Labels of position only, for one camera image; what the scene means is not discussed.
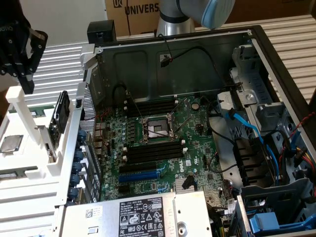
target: green circuit board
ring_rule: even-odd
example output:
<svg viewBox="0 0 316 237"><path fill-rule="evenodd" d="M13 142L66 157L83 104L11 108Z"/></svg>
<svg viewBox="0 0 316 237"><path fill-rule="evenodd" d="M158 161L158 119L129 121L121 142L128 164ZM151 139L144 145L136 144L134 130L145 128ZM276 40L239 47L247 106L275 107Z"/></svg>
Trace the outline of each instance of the green circuit board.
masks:
<svg viewBox="0 0 316 237"><path fill-rule="evenodd" d="M177 100L181 104L172 116L173 131L190 118L176 132L178 141L185 140L184 146L187 148L187 151L184 153L184 157L158 161L157 168L165 167L161 172L160 178L157 180L130 182L128 183L130 186L130 193L128 194L118 192L118 186L121 185L119 183L119 167L125 165L122 161L124 143L129 146L146 146L143 144L142 124L139 122L141 118L127 118L124 111L116 110L107 116L106 120L102 121L111 128L107 132L106 138L114 142L115 146L112 147L110 156L107 154L106 149L101 152L100 163L103 171L101 201L142 194L172 192L175 191L176 180L184 180L188 175L193 175L197 182L197 189L204 191L207 202L213 206L226 205L224 194L219 195L219 189L223 188L221 174L212 173L207 166L205 168L205 160L207 160L207 165L209 165L210 159L216 153L213 137L207 134L206 106L200 105L200 99L193 96L180 97ZM199 104L198 111L192 109L193 103ZM131 124L135 126L133 138L128 132ZM197 130L197 125L199 126L199 124L203 126L202 132ZM154 142L166 142L168 140L170 138L163 137L154 139ZM211 166L220 170L220 166L216 161L213 161Z"/></svg>

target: pcie slot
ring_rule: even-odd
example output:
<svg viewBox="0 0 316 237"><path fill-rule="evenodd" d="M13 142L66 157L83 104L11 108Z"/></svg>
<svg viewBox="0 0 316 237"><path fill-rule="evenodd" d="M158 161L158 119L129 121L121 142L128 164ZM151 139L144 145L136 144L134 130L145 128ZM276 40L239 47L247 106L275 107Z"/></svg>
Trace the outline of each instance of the pcie slot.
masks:
<svg viewBox="0 0 316 237"><path fill-rule="evenodd" d="M129 172L139 172L139 171L149 171L157 170L157 165L155 162L137 164L137 165L126 165L119 168L119 173L129 173Z"/></svg>
<svg viewBox="0 0 316 237"><path fill-rule="evenodd" d="M159 178L159 172L147 171L147 172L142 172L138 174L122 175L118 178L118 181L120 183L126 183L126 182L136 182L136 181L142 181L142 180L158 179L158 178Z"/></svg>

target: black cable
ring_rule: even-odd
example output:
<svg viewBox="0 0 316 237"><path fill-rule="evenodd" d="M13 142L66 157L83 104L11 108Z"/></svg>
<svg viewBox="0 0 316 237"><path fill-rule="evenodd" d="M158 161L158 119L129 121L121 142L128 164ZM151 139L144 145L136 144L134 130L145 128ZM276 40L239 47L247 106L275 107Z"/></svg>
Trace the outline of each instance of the black cable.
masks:
<svg viewBox="0 0 316 237"><path fill-rule="evenodd" d="M273 134L275 133L280 133L282 138L283 138L283 141L284 141L284 145L286 147L286 150L287 151L290 151L291 150L291 144L290 144L290 140L288 139L288 137L286 136L285 132L281 131L281 130L272 130L271 132L269 132L264 138L263 138L263 147L264 147L264 151L267 153L266 151L266 146L267 146L267 137L269 136L272 136ZM286 163L285 163L285 154L286 154L286 151L283 152L283 156L282 156L282 172L283 172L283 185L286 185L287 184L287 176L286 176ZM274 170L274 173L275 173L275 167L274 167L274 164L271 162L271 165L273 167L273 170Z"/></svg>
<svg viewBox="0 0 316 237"><path fill-rule="evenodd" d="M127 91L127 86L125 85L124 82L120 81L117 84L115 84L115 86L112 89L112 102L113 102L114 107L117 105L116 101L115 101L115 91L116 91L116 89L118 89L120 87L124 88L125 92Z"/></svg>
<svg viewBox="0 0 316 237"><path fill-rule="evenodd" d="M218 70L217 70L217 67L216 67L215 61L213 60L213 57L212 57L212 56L210 55L210 53L209 53L204 47L202 47L202 46L199 46L199 45L198 45L198 46L194 46L194 47L188 48L187 50L185 50L185 51L183 51L183 52L181 52L181 53L175 55L175 56L172 58L172 60L174 60L174 59L176 59L176 58L179 58L179 57L181 57L182 55L184 55L184 54L186 54L186 53L188 53L188 52L190 52L191 50L194 50L194 49L202 50L202 51L209 57L209 59L211 60L211 62L212 62L212 64L213 64L213 67L214 67L214 70L215 70L217 76L218 76L219 78L222 78L222 77L220 76Z"/></svg>
<svg viewBox="0 0 316 237"><path fill-rule="evenodd" d="M171 50L170 50L170 47L169 47L169 44L165 38L165 36L163 34L159 34L158 37L162 37L164 42L166 43L167 47L168 47L168 50L169 50L169 53L170 53L170 56L172 57L172 53L171 53Z"/></svg>
<svg viewBox="0 0 316 237"><path fill-rule="evenodd" d="M210 129L211 132L214 132L216 135L220 136L221 138L224 138L225 140L229 141L229 142L232 143L232 145L234 146L234 145L235 145L235 142L234 142L232 139L230 139L230 138L228 138L228 137L225 137L225 136L222 135L222 134L219 134L218 132L216 132L216 131L211 127L211 124L210 124L210 122L209 122L209 115L208 115L208 111L209 111L209 107L210 107L211 103L212 103L212 102L210 102L210 103L208 104L207 109L206 109L206 120L207 120L206 123L207 123L208 129Z"/></svg>
<svg viewBox="0 0 316 237"><path fill-rule="evenodd" d="M230 167L228 167L227 169L224 169L224 170L222 170L222 171L213 170L212 167L211 167L211 164L212 164L212 161L214 160L215 157L216 157L216 155L214 155L214 156L211 158L211 161L210 161L210 163L209 163L209 170L212 171L212 172L215 173L215 174L224 173L224 172L226 172L226 171L228 171L228 170L234 168L235 166L237 166L237 164L234 164L234 165L232 165L232 166L230 166Z"/></svg>

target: barcode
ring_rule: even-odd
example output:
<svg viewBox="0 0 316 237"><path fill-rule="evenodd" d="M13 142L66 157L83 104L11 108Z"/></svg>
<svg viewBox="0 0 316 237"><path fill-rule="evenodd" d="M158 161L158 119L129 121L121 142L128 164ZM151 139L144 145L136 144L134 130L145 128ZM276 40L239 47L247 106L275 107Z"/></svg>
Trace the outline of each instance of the barcode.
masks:
<svg viewBox="0 0 316 237"><path fill-rule="evenodd" d="M93 209L90 209L90 210L86 210L85 211L85 217L86 218L90 218L93 216Z"/></svg>

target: black connector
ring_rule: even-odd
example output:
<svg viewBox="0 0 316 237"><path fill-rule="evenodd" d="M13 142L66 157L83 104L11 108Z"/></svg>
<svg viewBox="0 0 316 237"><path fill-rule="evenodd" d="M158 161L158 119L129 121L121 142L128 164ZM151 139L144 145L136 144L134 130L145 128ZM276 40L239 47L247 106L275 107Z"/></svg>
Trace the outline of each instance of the black connector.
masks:
<svg viewBox="0 0 316 237"><path fill-rule="evenodd" d="M231 120L234 120L234 119L235 119L235 117L234 117L235 113L236 113L235 109L231 108L231 110L229 110L228 116L229 116L229 118L230 118Z"/></svg>
<svg viewBox="0 0 316 237"><path fill-rule="evenodd" d="M299 152L296 153L296 155L294 156L294 167L297 168L300 163L302 163L303 159L303 155L307 152L307 148L303 147Z"/></svg>
<svg viewBox="0 0 316 237"><path fill-rule="evenodd" d="M161 67L164 68L172 62L172 58L166 57L161 61Z"/></svg>
<svg viewBox="0 0 316 237"><path fill-rule="evenodd" d="M197 191L198 186L197 186L197 184L196 184L196 182L195 182L195 180L194 180L194 177L193 177L192 175L189 175L189 176L187 177L187 179L183 182L182 188L183 188L184 190L186 190L186 189L188 189L189 187L191 187L192 185L194 186L194 191Z"/></svg>

